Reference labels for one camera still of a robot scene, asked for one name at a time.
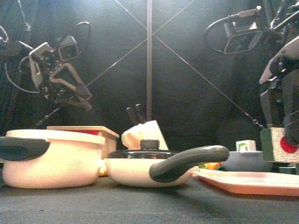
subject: pot rim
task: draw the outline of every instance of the pot rim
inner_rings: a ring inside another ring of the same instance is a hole
[[[6,136],[45,139],[46,141],[66,140],[103,145],[106,143],[106,138],[103,136],[94,136],[91,134],[73,132],[67,130],[14,129],[6,132]]]

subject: table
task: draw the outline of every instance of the table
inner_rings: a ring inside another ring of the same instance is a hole
[[[18,189],[0,179],[0,223],[298,223],[299,197],[229,193],[193,178],[173,188]]]

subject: frying pan handle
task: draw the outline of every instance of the frying pan handle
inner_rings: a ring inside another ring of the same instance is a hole
[[[230,157],[225,146],[213,145],[186,150],[167,158],[163,162],[153,164],[150,177],[161,183],[175,181],[195,165],[201,163],[223,162]]]
[[[0,136],[0,158],[7,161],[31,160],[45,154],[50,145],[45,139]]]

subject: plate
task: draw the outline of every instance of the plate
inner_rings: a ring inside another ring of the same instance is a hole
[[[231,193],[299,196],[299,176],[293,174],[207,170],[194,174]]]

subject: black curtain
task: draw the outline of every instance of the black curtain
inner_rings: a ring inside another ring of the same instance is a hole
[[[223,144],[234,151],[238,140],[251,139],[259,143],[258,126],[221,92],[253,117],[265,121],[258,80],[269,59],[266,47],[258,45],[251,52],[225,56],[202,41],[214,21],[259,4],[262,1],[246,0],[154,1],[154,119],[161,124],[170,149],[183,151]],[[55,45],[57,39],[78,22],[90,21],[93,25],[89,50],[71,63],[94,94],[94,109],[65,107],[45,121],[41,129],[47,125],[103,125],[122,134],[133,127],[126,108],[146,104],[146,6],[146,0],[23,0],[32,25],[27,43],[34,47],[43,42]],[[14,23],[16,11],[11,9],[2,14],[0,25],[3,21]],[[12,29],[19,32],[23,27],[15,25]],[[78,38],[82,45],[85,38],[81,35]],[[211,42],[219,41],[215,35]],[[30,77],[20,80],[20,85],[32,87]],[[2,84],[8,103],[15,90],[6,81],[4,72]],[[10,129],[31,128],[58,105],[41,95],[18,92],[11,122],[6,120],[10,107],[4,105],[3,123],[8,123],[3,126],[4,133]]]

